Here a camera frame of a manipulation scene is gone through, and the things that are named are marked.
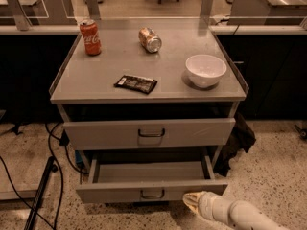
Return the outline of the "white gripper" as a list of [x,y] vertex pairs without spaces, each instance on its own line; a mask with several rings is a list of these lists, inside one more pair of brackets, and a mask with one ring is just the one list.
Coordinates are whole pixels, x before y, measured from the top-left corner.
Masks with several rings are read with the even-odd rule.
[[187,193],[183,196],[183,202],[193,213],[207,220],[231,223],[229,209],[232,201],[220,195],[212,192]]

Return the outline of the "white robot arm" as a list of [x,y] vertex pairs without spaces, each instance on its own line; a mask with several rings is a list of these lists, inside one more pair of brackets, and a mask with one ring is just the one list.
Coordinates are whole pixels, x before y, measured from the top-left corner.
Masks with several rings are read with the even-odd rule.
[[184,204],[206,220],[217,221],[233,230],[290,230],[270,219],[243,200],[229,200],[212,192],[187,193]]

